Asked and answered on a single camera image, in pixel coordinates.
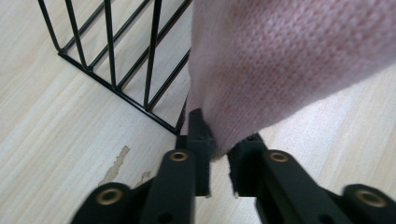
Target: wooden table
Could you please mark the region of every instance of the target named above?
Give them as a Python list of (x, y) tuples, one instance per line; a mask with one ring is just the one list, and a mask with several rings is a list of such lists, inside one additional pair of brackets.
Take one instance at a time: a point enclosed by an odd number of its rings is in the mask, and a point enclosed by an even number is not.
[[(65, 42), (71, 29), (64, 1), (46, 3)], [(99, 3), (76, 1), (78, 20)], [(155, 176), (175, 137), (58, 57), (37, 1), (0, 4), (0, 223), (67, 223), (98, 185), (133, 188)], [(113, 3), (115, 29), (133, 7), (123, 4)], [(191, 9), (186, 15), (180, 29), (188, 35)], [(118, 69), (127, 65), (119, 61)], [(340, 193), (363, 183), (396, 199), (396, 65), (261, 135), (324, 188)], [(259, 223), (254, 200), (232, 195), (228, 172), (226, 159), (212, 163), (213, 196), (197, 199), (197, 223)]]

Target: light wood surface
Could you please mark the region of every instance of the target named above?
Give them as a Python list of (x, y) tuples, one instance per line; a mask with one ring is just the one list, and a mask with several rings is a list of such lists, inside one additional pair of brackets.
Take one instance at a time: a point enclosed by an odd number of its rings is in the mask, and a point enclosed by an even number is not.
[[(89, 6), (100, 3), (74, 2), (79, 22), (92, 13)], [(71, 37), (64, 1), (46, 3), (64, 44)], [(117, 30), (136, 3), (113, 5)], [(151, 9), (141, 18), (148, 28)], [(0, 223), (68, 223), (100, 183), (115, 181), (133, 188), (155, 176), (175, 137), (58, 57), (37, 1), (1, 1), (0, 13)], [(170, 48), (163, 50), (169, 52), (164, 58), (180, 57), (189, 45), (191, 8), (186, 15), (177, 28), (180, 33), (163, 42), (162, 48)], [(90, 32), (98, 33), (84, 36), (83, 44), (92, 49), (87, 50), (88, 58), (106, 43), (103, 28), (95, 25)], [(148, 42), (143, 33), (140, 41)], [(143, 43), (127, 39), (132, 42), (120, 42), (116, 48), (120, 73), (130, 66), (127, 59), (136, 56), (129, 55), (127, 45)], [(171, 44), (182, 40), (183, 47)], [(172, 66), (159, 60), (159, 79)], [(106, 74), (108, 68), (100, 71)], [(187, 92), (184, 73), (172, 94)], [(174, 110), (162, 105), (170, 120)], [(363, 183), (396, 199), (395, 127), (396, 65), (261, 134), (270, 148), (294, 155), (324, 188), (340, 193), (345, 185)], [(259, 223), (254, 200), (232, 195), (228, 172), (226, 159), (212, 164), (213, 197), (197, 199), (196, 223)]]

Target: wire basket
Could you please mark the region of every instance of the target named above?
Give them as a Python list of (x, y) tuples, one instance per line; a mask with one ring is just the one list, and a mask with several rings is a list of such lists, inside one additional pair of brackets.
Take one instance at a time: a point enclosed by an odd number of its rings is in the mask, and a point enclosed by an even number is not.
[[(187, 69), (183, 68), (190, 55), (190, 37), (185, 36), (189, 35), (190, 32), (184, 32), (186, 33), (185, 35), (170, 35), (170, 32), (175, 24), (178, 23), (179, 18), (182, 17), (183, 14), (186, 14), (185, 11), (189, 8), (191, 0), (166, 1), (164, 3), (162, 0), (141, 0), (133, 10), (130, 11), (128, 19), (124, 23), (120, 23), (122, 24), (120, 29), (113, 35), (113, 16), (115, 13), (117, 14), (117, 10), (112, 11), (114, 2), (115, 1), (104, 0), (99, 7), (92, 8), (93, 13), (91, 16), (79, 27), (76, 15), (77, 12), (74, 9), (75, 6), (72, 0), (65, 0), (65, 8), (67, 9), (73, 36), (61, 47), (57, 35), (55, 34), (54, 27), (52, 26), (50, 14), (47, 9), (48, 6), (46, 6), (44, 0), (38, 0), (49, 29), (50, 37), (59, 56), (117, 94), (128, 104), (155, 120), (171, 133), (178, 134), (184, 120), (185, 101), (189, 86)], [(173, 13), (167, 13), (167, 15), (170, 15), (168, 19), (162, 17), (162, 11), (164, 10), (163, 6), (165, 4), (171, 4), (171, 7), (174, 9)], [(143, 23), (139, 23), (139, 21), (147, 20), (148, 16), (151, 17), (149, 18), (151, 20), (151, 27), (147, 25), (142, 26)], [(86, 48), (83, 48), (83, 46), (88, 44), (84, 44), (82, 40), (101, 18), (102, 21), (105, 21), (105, 24), (100, 24), (100, 26), (104, 27), (104, 25), (106, 25), (106, 43), (104, 43), (104, 46), (97, 54), (90, 53), (91, 57), (87, 59)], [(139, 25), (148, 30), (146, 35), (142, 35), (142, 33), (144, 33), (144, 31), (142, 31), (143, 28), (136, 27)], [(146, 45), (140, 43), (135, 45), (134, 49), (127, 48), (119, 50), (119, 52), (125, 50), (139, 52), (137, 55), (140, 56), (136, 57), (134, 62), (120, 59), (120, 64), (128, 62), (129, 69), (124, 73), (122, 73), (120, 69), (117, 71), (116, 59), (118, 58), (116, 57), (116, 46), (121, 41), (128, 42), (129, 40), (134, 40), (134, 37), (142, 38), (142, 36), (143, 38), (146, 37), (145, 40), (149, 41)], [(169, 38), (173, 38), (174, 42), (176, 41), (176, 43), (174, 43), (176, 46), (171, 47), (177, 48), (178, 52), (182, 51), (183, 53), (181, 56), (180, 53), (174, 55), (174, 53), (170, 53), (170, 50), (158, 49), (160, 43), (168, 36), (170, 36)], [(188, 42), (187, 44), (183, 44), (182, 48), (179, 47), (177, 43), (181, 40)], [(156, 57), (156, 49), (158, 49), (157, 52), (160, 50), (162, 51), (161, 58)], [(169, 70), (169, 65), (166, 66), (168, 69), (161, 69), (164, 64), (169, 63), (170, 58), (173, 58), (173, 61), (177, 60), (175, 66), (172, 66), (173, 69), (166, 71)], [(161, 69), (161, 71), (159, 73), (153, 73), (154, 68)], [(98, 70), (105, 71), (103, 72), (105, 74), (98, 74)], [(184, 77), (177, 83), (175, 80), (182, 70), (184, 71)], [(177, 87), (173, 89), (183, 89), (183, 91), (168, 92), (169, 94), (173, 94), (173, 96), (168, 94), (164, 97), (171, 85), (177, 85)], [(163, 114), (171, 114), (173, 117), (164, 118), (161, 116), (161, 112), (163, 111), (166, 111), (166, 113)]]

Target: knit texture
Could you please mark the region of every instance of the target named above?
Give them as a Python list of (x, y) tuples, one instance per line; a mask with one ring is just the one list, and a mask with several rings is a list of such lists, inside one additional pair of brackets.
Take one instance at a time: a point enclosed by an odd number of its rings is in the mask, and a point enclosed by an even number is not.
[(203, 109), (222, 156), (394, 63), (395, 25), (394, 0), (194, 0), (186, 112)]

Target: brass screw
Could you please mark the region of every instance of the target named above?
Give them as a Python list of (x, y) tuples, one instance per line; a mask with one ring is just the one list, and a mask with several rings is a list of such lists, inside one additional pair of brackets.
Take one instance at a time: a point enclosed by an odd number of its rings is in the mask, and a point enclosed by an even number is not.
[(285, 161), (289, 160), (289, 158), (285, 154), (280, 153), (280, 152), (271, 153), (270, 158), (273, 161), (279, 161), (279, 162), (285, 162)]
[(185, 161), (188, 157), (184, 152), (174, 152), (170, 155), (172, 161)]
[(355, 192), (355, 196), (361, 200), (362, 202), (371, 205), (372, 207), (385, 207), (387, 206), (387, 202), (385, 200), (369, 190), (366, 189), (358, 189)]
[(105, 189), (96, 196), (96, 202), (101, 205), (110, 205), (118, 202), (122, 197), (122, 191), (119, 189)]

